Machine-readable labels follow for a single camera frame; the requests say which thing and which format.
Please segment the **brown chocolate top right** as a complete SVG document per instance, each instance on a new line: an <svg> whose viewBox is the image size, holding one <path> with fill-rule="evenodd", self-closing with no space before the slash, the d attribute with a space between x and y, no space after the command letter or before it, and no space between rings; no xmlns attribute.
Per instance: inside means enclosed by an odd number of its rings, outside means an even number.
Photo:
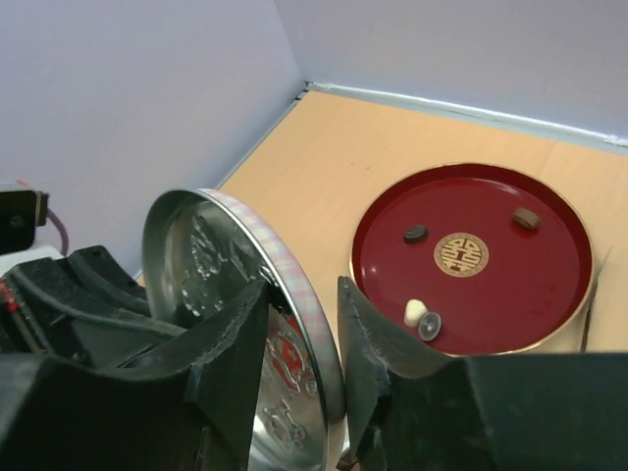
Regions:
<svg viewBox="0 0 628 471"><path fill-rule="evenodd" d="M533 211L519 207L512 213L512 221L527 231L536 231L541 223L541 218Z"/></svg>

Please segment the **white strawberry chocolate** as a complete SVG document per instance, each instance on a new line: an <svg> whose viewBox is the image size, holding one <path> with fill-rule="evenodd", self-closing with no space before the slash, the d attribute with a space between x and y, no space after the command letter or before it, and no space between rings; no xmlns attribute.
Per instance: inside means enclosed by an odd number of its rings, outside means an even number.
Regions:
<svg viewBox="0 0 628 471"><path fill-rule="evenodd" d="M403 322L406 326L415 328L427 312L426 305L420 299L409 299L405 305Z"/></svg>

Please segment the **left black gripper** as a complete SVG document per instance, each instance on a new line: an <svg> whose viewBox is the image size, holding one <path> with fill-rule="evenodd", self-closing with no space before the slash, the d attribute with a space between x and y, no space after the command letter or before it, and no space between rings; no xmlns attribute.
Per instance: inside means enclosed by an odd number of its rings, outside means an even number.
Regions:
<svg viewBox="0 0 628 471"><path fill-rule="evenodd" d="M125 366L184 329L153 318L145 290L101 245L1 277L1 351Z"/></svg>

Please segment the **dark round chocolate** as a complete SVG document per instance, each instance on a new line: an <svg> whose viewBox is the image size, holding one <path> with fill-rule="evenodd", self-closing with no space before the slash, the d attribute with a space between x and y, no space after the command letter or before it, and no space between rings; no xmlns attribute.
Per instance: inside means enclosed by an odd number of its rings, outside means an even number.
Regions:
<svg viewBox="0 0 628 471"><path fill-rule="evenodd" d="M416 243L423 240L428 234L428 229L424 225L415 225L408 228L403 234L406 243Z"/></svg>
<svg viewBox="0 0 628 471"><path fill-rule="evenodd" d="M426 312L419 320L418 335L422 341L434 340L442 328L442 318L434 311Z"/></svg>

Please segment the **silver tin lid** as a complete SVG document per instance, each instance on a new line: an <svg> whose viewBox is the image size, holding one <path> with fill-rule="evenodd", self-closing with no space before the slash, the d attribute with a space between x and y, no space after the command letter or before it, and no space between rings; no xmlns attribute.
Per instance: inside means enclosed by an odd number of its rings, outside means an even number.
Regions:
<svg viewBox="0 0 628 471"><path fill-rule="evenodd" d="M344 440L340 360L296 258L255 211L215 189L149 209L143 279L153 318L202 349L185 389L210 423L205 470L331 470Z"/></svg>

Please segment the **red round tray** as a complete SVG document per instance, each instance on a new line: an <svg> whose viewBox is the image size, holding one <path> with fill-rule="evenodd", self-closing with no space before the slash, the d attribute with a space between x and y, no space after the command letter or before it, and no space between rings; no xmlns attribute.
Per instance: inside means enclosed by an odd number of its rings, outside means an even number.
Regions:
<svg viewBox="0 0 628 471"><path fill-rule="evenodd" d="M512 221L527 208L536 231ZM427 236L406 243L424 225ZM595 277L591 237L573 206L551 186L490 164L420 171L387 188L355 230L349 270L388 319L403 322L420 299L442 318L427 345L452 355L529 351L557 338L589 301Z"/></svg>

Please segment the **dark round chocolate centre left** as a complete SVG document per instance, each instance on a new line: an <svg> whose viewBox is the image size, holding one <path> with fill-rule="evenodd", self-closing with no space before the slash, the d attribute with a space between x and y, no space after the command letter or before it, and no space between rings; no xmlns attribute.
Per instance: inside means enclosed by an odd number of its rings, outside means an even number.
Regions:
<svg viewBox="0 0 628 471"><path fill-rule="evenodd" d="M406 243L416 243L423 240L428 234L428 229L424 225L415 225L408 228L403 234Z"/></svg>

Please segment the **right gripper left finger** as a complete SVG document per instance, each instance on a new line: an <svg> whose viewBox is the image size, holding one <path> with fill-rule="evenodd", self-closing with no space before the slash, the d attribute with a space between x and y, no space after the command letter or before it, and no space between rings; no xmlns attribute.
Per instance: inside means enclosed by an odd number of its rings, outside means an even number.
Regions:
<svg viewBox="0 0 628 471"><path fill-rule="evenodd" d="M5 470L244 470L268 320L268 286L136 358L89 369L1 358Z"/></svg>

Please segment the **silver metal tongs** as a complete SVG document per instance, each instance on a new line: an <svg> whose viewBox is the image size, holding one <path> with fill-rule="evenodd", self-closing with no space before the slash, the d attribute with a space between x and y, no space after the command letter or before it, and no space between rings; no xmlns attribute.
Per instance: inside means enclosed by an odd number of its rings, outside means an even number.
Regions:
<svg viewBox="0 0 628 471"><path fill-rule="evenodd" d="M588 308L587 308L585 318L584 318L583 332L582 332L580 349L579 349L580 353L585 353L587 351L588 338L589 338L589 333L590 333L590 328L591 328L591 323L592 323L592 318L593 318L594 306L595 306L598 288L600 284L600 277L602 274L602 270L612 252L612 249L613 247L611 246L607 250L606 254L604 255L602 261L598 265L598 268L595 272L594 283L592 285L591 295L589 298L589 304L588 304Z"/></svg>

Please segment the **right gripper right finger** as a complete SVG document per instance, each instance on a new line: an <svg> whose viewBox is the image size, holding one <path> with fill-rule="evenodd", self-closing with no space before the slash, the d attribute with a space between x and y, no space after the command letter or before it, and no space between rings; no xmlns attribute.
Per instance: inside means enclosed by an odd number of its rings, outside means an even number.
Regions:
<svg viewBox="0 0 628 471"><path fill-rule="evenodd" d="M623 353L445 355L338 280L349 435L364 470L623 470Z"/></svg>

